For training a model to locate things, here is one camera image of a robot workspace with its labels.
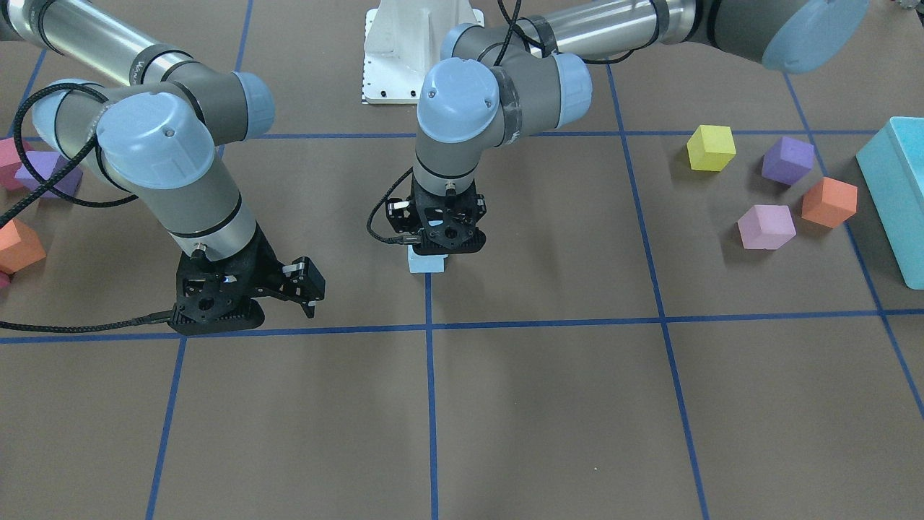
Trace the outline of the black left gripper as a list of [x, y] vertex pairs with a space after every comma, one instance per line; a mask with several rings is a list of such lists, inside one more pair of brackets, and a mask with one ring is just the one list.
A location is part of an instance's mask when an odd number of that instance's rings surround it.
[[486, 203], [483, 195], [476, 191], [472, 182], [466, 190], [443, 186], [436, 192], [428, 191], [413, 180], [411, 201], [406, 199], [388, 199], [386, 202], [386, 219], [395, 233], [412, 233], [414, 231], [414, 207], [420, 217], [483, 217]]

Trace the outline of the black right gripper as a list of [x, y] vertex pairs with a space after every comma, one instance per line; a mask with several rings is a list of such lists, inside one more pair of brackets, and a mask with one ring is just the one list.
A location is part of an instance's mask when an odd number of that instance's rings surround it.
[[326, 298], [326, 280], [313, 260], [303, 256], [282, 264], [259, 226], [237, 253], [212, 259], [214, 250], [195, 239], [191, 252], [181, 254], [176, 303], [242, 304], [271, 297], [300, 304], [307, 319], [313, 319], [317, 303]]

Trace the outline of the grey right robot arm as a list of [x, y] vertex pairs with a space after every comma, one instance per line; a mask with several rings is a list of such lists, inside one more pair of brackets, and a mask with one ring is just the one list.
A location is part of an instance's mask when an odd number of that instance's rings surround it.
[[307, 257], [277, 259], [217, 152], [273, 125], [263, 80], [216, 72], [89, 1], [4, 1], [2, 39], [73, 57], [118, 83], [61, 80], [19, 116], [32, 115], [72, 165], [145, 204], [178, 244], [176, 321], [253, 328], [264, 297], [313, 317], [326, 281]]

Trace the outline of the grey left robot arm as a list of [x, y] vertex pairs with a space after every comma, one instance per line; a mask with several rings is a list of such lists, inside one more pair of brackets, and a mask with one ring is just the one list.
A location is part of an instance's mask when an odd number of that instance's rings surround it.
[[812, 72], [851, 39], [866, 1], [596, 1], [506, 27], [449, 30], [419, 90], [406, 199], [386, 192], [388, 244], [458, 251], [480, 241], [474, 176], [482, 152], [564, 127], [592, 101], [590, 66], [655, 44], [701, 43], [789, 74]]

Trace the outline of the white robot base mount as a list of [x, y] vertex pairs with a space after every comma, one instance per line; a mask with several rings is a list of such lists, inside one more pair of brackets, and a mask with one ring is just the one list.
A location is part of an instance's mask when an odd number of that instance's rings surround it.
[[361, 100], [406, 105], [419, 99], [443, 38], [459, 24], [484, 24], [468, 1], [382, 1], [365, 15]]

